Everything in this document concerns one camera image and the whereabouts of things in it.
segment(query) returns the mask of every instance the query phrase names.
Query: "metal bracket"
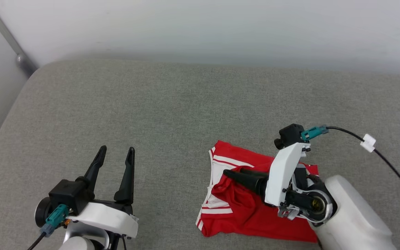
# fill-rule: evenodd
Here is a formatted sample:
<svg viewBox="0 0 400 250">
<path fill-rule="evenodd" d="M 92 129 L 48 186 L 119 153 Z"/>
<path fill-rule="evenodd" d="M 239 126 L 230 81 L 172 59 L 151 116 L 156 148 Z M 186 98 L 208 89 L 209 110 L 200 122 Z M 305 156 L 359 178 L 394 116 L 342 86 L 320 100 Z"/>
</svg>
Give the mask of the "metal bracket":
<svg viewBox="0 0 400 250">
<path fill-rule="evenodd" d="M 11 49 L 13 49 L 13 51 L 16 53 L 16 58 L 15 58 L 16 64 L 23 70 L 23 72 L 26 74 L 27 77 L 30 77 L 38 68 L 21 49 L 20 45 L 15 40 L 10 31 L 7 29 L 1 18 L 0 18 L 0 33 L 8 42 Z"/>
</svg>

